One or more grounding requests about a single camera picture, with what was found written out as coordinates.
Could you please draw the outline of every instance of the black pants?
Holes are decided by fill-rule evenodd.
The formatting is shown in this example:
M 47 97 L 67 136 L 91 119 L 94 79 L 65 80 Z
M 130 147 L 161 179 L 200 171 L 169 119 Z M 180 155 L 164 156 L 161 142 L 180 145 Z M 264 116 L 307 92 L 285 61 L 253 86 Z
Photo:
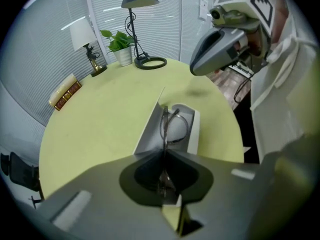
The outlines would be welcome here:
M 251 92 L 241 100 L 240 104 L 235 108 L 234 115 L 240 126 L 242 143 L 244 147 L 251 147 L 244 153 L 245 163 L 259 164 L 259 155 L 255 137 L 254 123 L 251 115 Z

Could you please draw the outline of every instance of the wooden floor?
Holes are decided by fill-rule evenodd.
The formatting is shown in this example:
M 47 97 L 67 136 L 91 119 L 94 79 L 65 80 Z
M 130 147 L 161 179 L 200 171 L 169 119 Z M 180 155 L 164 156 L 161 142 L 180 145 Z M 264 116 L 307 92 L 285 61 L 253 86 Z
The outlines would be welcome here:
M 234 101 L 235 93 L 239 85 L 246 80 L 246 77 L 240 75 L 239 73 L 227 68 L 225 71 L 220 70 L 218 73 L 212 72 L 207 75 L 207 77 L 218 86 L 220 91 L 223 93 L 227 101 L 229 102 L 231 108 L 234 110 L 237 107 L 237 103 Z M 237 101 L 241 101 L 242 98 L 250 91 L 251 81 L 245 84 L 238 96 Z

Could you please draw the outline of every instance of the white flower pot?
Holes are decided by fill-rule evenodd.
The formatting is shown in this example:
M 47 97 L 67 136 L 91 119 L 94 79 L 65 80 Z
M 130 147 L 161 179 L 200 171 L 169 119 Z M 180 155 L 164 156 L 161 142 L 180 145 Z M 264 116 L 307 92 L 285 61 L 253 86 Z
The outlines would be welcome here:
M 126 66 L 132 63 L 131 46 L 115 51 L 114 55 L 121 66 Z

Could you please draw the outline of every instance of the open box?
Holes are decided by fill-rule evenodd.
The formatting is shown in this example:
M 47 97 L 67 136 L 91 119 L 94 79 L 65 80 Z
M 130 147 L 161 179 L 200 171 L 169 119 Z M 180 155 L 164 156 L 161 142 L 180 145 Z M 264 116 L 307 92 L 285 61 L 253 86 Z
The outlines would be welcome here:
M 134 155 L 145 151 L 163 149 L 162 116 L 164 108 L 160 106 L 159 98 L 154 105 L 154 109 L 134 149 Z M 185 138 L 177 143 L 168 143 L 167 147 L 171 150 L 178 150 L 196 155 L 198 152 L 199 142 L 200 113 L 197 110 L 181 103 L 174 104 L 172 109 L 169 109 L 168 112 L 172 114 L 176 109 L 179 109 L 178 114 L 180 117 L 175 116 L 170 122 L 167 131 L 167 139 L 170 141 L 180 139 L 184 136 Z

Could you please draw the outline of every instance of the yellow-green round table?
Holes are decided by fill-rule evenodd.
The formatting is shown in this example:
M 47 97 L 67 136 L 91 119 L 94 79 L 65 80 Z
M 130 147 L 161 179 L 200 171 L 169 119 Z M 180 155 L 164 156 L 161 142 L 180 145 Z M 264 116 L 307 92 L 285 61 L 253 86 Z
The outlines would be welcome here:
M 45 198 L 93 166 L 131 156 L 164 87 L 161 106 L 183 103 L 200 112 L 197 155 L 244 161 L 235 115 L 206 76 L 193 76 L 187 64 L 173 59 L 154 70 L 134 63 L 107 66 L 100 75 L 84 78 L 82 87 L 50 117 L 39 158 Z

